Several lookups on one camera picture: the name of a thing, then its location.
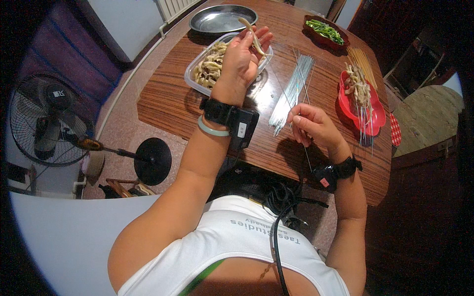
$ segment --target white tank top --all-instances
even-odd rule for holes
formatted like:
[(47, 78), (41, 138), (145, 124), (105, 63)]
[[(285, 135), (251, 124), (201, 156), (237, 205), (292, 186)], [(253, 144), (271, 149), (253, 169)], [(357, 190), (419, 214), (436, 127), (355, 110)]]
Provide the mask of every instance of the white tank top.
[[(274, 222), (270, 209), (249, 199), (217, 198), (206, 204), (195, 231), (172, 242), (140, 268), (120, 288), (118, 296), (178, 295), (209, 265), (225, 258), (246, 257), (271, 263), (270, 230)], [(349, 296), (341, 276), (321, 261), (301, 233), (280, 224), (278, 238), (283, 267), (306, 277), (321, 296)]]

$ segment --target red polka dot object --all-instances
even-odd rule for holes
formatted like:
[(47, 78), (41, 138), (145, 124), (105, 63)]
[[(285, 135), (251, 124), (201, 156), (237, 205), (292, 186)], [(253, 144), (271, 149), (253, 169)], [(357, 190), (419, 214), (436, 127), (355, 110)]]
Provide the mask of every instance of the red polka dot object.
[(398, 147), (401, 142), (400, 125), (392, 113), (390, 113), (390, 127), (392, 128), (392, 145)]

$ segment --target stainless steel plate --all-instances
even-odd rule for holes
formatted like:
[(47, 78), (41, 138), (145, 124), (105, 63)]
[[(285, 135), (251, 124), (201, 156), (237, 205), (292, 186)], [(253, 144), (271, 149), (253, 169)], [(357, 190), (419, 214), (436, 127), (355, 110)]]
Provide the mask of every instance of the stainless steel plate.
[(189, 21), (189, 26), (203, 33), (228, 33), (240, 31), (245, 26), (238, 21), (245, 18), (250, 24), (258, 20), (252, 9), (241, 5), (217, 5), (196, 13)]

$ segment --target woman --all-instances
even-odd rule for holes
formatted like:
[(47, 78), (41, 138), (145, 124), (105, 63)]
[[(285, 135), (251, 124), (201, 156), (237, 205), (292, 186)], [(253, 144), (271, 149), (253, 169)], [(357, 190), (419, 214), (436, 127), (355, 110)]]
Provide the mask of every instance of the woman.
[[(273, 37), (268, 31), (263, 27), (255, 32), (263, 51)], [(246, 85), (257, 75), (261, 58), (251, 48), (252, 40), (246, 30), (232, 40), (212, 98), (242, 106)], [(328, 149), (334, 164), (351, 156), (348, 144), (321, 109), (299, 104), (291, 110), (290, 122), (296, 141), (309, 146), (306, 135), (311, 135)], [(270, 236), (275, 217), (268, 208), (238, 196), (220, 197), (205, 205), (229, 142), (228, 136), (196, 128), (176, 181), (125, 227), (110, 251), (109, 278), (118, 295), (283, 295), (278, 272), (269, 264), (273, 262)], [(326, 264), (303, 235), (279, 226), (278, 247), (290, 295), (363, 292), (366, 201), (357, 171), (337, 181), (335, 196), (337, 232)]]

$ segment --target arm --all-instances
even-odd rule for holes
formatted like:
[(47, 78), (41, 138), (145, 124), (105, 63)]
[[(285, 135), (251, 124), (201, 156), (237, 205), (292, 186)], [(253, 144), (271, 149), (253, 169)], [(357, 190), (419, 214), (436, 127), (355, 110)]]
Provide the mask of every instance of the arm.
[[(272, 33), (264, 27), (255, 32), (264, 50)], [(222, 76), (211, 96), (226, 104), (242, 106), (246, 85), (256, 76), (260, 56), (250, 51), (253, 36), (240, 33), (229, 44)], [(203, 119), (204, 124), (225, 130)], [(196, 128), (182, 156), (175, 182), (141, 216), (122, 230), (109, 254), (108, 271), (117, 292), (135, 272), (173, 241), (192, 232), (227, 154), (230, 137), (218, 137)]]
[[(352, 156), (349, 145), (322, 109), (299, 104), (288, 115), (288, 122), (291, 121), (296, 141), (309, 146), (311, 139), (306, 133), (310, 134), (317, 144), (328, 149), (331, 163), (339, 164)], [(338, 271), (351, 296), (362, 295), (366, 276), (364, 235), (367, 203), (357, 170), (352, 177), (337, 181), (334, 195), (337, 229), (326, 265)]]

